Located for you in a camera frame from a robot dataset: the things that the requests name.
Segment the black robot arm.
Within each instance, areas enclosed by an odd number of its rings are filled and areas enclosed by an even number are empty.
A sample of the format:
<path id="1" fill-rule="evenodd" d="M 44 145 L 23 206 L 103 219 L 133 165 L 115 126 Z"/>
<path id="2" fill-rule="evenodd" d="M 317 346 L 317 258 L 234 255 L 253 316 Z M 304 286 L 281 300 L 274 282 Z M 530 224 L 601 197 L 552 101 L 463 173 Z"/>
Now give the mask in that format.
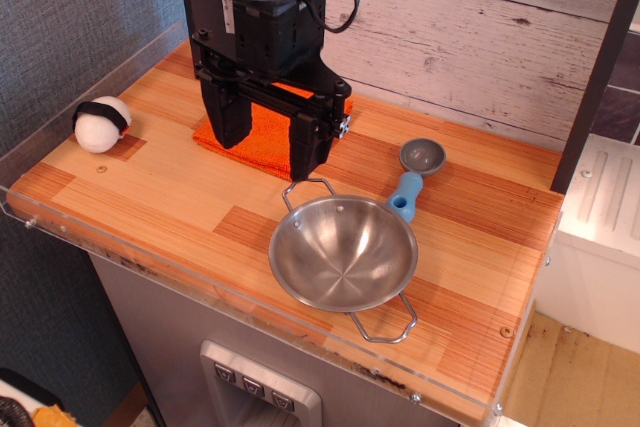
<path id="1" fill-rule="evenodd" d="M 350 85 L 321 58 L 324 35 L 341 33 L 326 22 L 326 0 L 222 0 L 231 8 L 225 35 L 198 29 L 196 75 L 216 140 L 225 149 L 252 129 L 258 104 L 289 120 L 289 177 L 302 181 L 325 163 L 334 140 L 349 129 Z"/>

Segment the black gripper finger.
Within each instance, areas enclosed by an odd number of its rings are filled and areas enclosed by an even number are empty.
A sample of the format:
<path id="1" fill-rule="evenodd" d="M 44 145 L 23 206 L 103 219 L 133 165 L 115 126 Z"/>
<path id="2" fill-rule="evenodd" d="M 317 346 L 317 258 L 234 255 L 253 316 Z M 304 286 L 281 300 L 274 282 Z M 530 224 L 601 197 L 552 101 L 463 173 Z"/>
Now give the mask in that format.
<path id="1" fill-rule="evenodd" d="M 252 129 L 252 106 L 240 95 L 238 84 L 202 80 L 201 92 L 218 143 L 224 149 L 241 143 Z"/>
<path id="2" fill-rule="evenodd" d="M 328 124 L 307 114 L 292 117 L 289 126 L 289 164 L 292 181 L 302 181 L 327 161 L 333 137 Z"/>

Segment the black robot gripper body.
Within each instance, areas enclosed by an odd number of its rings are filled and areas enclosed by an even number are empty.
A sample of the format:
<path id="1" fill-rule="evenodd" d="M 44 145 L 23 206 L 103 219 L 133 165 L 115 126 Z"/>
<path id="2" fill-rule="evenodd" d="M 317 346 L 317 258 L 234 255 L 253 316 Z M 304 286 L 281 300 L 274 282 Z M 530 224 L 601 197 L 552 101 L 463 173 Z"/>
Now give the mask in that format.
<path id="1" fill-rule="evenodd" d="M 326 0 L 232 0 L 234 30 L 205 28 L 192 37 L 200 81 L 235 82 L 241 96 L 274 112 L 302 113 L 328 124 L 330 135 L 348 130 L 349 84 L 321 58 Z"/>

